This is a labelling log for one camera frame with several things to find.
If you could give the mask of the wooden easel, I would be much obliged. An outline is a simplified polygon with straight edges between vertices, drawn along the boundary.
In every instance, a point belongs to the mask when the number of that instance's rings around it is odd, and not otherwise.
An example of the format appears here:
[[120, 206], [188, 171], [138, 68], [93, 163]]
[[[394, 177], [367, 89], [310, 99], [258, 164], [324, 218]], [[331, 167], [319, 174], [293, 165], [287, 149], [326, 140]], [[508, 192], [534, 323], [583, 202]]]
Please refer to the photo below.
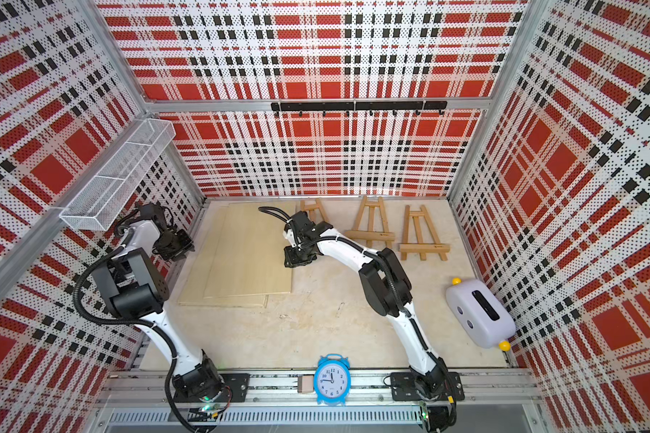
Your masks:
[[398, 247], [402, 261], [411, 255], [417, 255], [421, 261], [426, 261], [431, 255], [438, 256], [443, 262], [449, 259], [451, 246], [442, 243], [426, 205], [417, 209], [406, 205], [403, 222], [402, 241]]
[[373, 248], [375, 245], [392, 248], [395, 234], [389, 228], [384, 199], [364, 196], [352, 229], [345, 231], [344, 234], [368, 248]]
[[308, 198], [308, 200], [300, 200], [299, 209], [305, 212], [310, 221], [318, 224], [319, 222], [327, 222], [329, 217], [321, 198]]

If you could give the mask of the plywood board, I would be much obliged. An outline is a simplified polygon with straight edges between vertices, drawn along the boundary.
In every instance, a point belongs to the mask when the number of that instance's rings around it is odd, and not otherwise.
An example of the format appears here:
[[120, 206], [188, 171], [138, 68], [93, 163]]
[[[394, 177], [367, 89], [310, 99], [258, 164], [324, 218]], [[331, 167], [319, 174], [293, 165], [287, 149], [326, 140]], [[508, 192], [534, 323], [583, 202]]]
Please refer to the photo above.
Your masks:
[[267, 215], [259, 202], [225, 207], [206, 299], [248, 298], [292, 292], [293, 272], [283, 262], [285, 220]]
[[180, 306], [261, 309], [267, 305], [267, 295], [204, 297], [205, 290], [209, 287], [209, 273], [218, 251], [220, 232], [228, 207], [227, 202], [213, 201], [204, 214], [200, 227], [200, 234], [203, 235], [200, 250], [195, 253], [192, 264], [183, 267], [189, 273], [176, 300]]

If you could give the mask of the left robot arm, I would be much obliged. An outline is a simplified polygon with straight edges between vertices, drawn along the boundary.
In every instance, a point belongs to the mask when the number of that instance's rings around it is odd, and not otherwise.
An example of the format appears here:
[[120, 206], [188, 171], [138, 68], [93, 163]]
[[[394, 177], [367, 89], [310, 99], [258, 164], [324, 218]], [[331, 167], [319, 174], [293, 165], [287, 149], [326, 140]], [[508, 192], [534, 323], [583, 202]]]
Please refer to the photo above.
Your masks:
[[[174, 329], [164, 303], [170, 297], [164, 276], [153, 264], [157, 254], [177, 261], [194, 249], [187, 232], [166, 218], [160, 203], [138, 205], [113, 225], [119, 247], [97, 259], [77, 279], [73, 290], [75, 310], [89, 322], [105, 326], [135, 326], [157, 345], [170, 363], [164, 378], [164, 393], [173, 415], [189, 432], [211, 432], [182, 416], [175, 396], [213, 402], [220, 395], [233, 400], [233, 391], [204, 350], [183, 340]], [[92, 277], [104, 301], [109, 319], [96, 317], [84, 307], [82, 287]]]

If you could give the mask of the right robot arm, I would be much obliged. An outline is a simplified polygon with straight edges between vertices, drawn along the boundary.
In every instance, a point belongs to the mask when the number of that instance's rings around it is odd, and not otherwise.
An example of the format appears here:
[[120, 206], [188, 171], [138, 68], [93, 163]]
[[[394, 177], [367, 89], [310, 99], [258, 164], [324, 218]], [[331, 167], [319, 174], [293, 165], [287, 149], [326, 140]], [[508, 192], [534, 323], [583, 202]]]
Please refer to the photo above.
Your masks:
[[428, 432], [444, 432], [454, 426], [458, 419], [460, 381], [451, 375], [428, 341], [415, 312], [411, 281], [397, 255], [389, 248], [365, 247], [326, 221], [314, 223], [304, 211], [289, 216], [278, 207], [261, 206], [258, 210], [285, 224], [283, 237], [289, 242], [285, 247], [285, 267], [309, 265], [322, 255], [357, 273], [368, 305], [390, 321], [404, 347], [415, 393], [426, 403], [443, 402], [422, 410], [424, 428]]

